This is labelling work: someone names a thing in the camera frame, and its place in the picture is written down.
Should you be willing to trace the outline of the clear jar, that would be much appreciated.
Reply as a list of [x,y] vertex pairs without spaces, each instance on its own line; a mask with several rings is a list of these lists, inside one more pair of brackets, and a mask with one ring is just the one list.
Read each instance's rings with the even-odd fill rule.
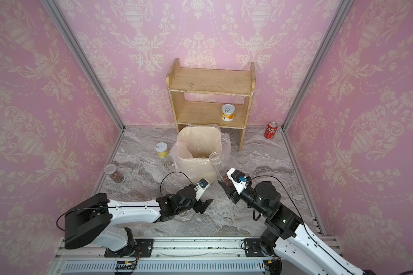
[[103,169],[104,173],[108,175],[113,182],[115,183],[122,183],[124,181],[124,176],[118,170],[117,166],[113,163],[106,165]]
[[227,176],[227,172],[231,168],[228,164],[229,158],[223,152],[215,151],[209,155],[209,160],[218,176],[218,182],[233,187],[232,182]]

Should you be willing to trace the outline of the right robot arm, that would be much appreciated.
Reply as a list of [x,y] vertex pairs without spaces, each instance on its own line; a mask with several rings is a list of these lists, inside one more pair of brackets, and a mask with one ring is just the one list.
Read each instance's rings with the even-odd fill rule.
[[281,203],[281,195],[270,181],[248,185],[237,192],[230,181],[218,181],[227,197],[243,201],[253,213],[265,218],[267,229],[260,236],[260,249],[268,256],[287,260],[307,275],[373,275],[362,270],[323,242],[299,215]]

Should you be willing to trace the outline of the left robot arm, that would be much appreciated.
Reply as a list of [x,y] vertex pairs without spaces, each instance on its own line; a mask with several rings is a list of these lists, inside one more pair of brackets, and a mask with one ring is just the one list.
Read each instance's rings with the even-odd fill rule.
[[166,222],[188,210],[204,214],[213,201],[201,200],[209,186],[206,179],[201,179],[176,194],[145,202],[121,202],[98,193],[64,213],[65,248],[97,245],[115,256],[130,256],[138,245],[127,224]]

